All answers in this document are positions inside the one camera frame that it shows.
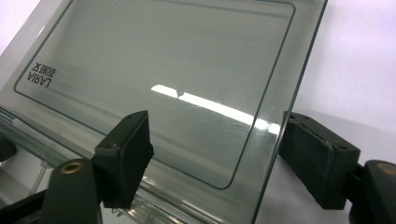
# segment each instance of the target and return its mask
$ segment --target clear plastic lid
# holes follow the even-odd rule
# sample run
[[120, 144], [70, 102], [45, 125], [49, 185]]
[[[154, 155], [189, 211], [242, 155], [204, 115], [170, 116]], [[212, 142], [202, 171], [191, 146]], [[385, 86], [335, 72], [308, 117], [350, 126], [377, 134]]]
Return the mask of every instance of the clear plastic lid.
[[12, 74], [1, 106], [83, 157], [148, 110], [155, 156], [138, 198], [170, 216], [246, 223], [324, 5], [43, 0], [1, 58]]

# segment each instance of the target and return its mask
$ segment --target container lid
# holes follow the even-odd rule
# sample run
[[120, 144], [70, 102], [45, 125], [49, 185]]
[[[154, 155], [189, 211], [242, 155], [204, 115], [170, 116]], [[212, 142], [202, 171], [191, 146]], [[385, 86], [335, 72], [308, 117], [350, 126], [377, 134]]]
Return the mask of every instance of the container lid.
[[1, 58], [0, 103], [83, 157], [147, 110], [155, 156], [137, 197], [254, 221], [325, 3], [43, 0]]

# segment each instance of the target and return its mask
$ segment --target white surface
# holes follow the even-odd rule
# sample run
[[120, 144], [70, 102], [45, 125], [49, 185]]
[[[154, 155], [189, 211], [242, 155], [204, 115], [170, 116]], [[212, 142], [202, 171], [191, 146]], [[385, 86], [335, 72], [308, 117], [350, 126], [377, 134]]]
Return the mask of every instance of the white surface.
[[[0, 53], [37, 2], [0, 2]], [[361, 163], [396, 162], [395, 21], [394, 0], [330, 0], [293, 109], [359, 147]], [[278, 159], [257, 223], [348, 223], [347, 212], [321, 210]]]

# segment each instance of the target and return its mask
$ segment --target glass panel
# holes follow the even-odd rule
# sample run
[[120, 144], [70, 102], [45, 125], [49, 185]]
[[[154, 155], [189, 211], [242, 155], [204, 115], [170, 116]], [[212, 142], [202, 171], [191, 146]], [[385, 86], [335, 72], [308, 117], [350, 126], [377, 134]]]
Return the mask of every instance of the glass panel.
[[148, 110], [128, 216], [254, 221], [325, 3], [42, 0], [0, 60], [1, 107], [82, 157]]

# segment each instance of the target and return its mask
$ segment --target white background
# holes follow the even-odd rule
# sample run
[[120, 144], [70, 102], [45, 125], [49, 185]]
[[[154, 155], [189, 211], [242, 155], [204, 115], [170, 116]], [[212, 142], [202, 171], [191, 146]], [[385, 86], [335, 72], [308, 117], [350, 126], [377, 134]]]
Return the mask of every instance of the white background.
[[[0, 1], [0, 53], [37, 2]], [[395, 100], [396, 1], [329, 0], [293, 111], [359, 147], [360, 163], [396, 163]], [[321, 210], [278, 158], [257, 223], [348, 223], [349, 206]]]

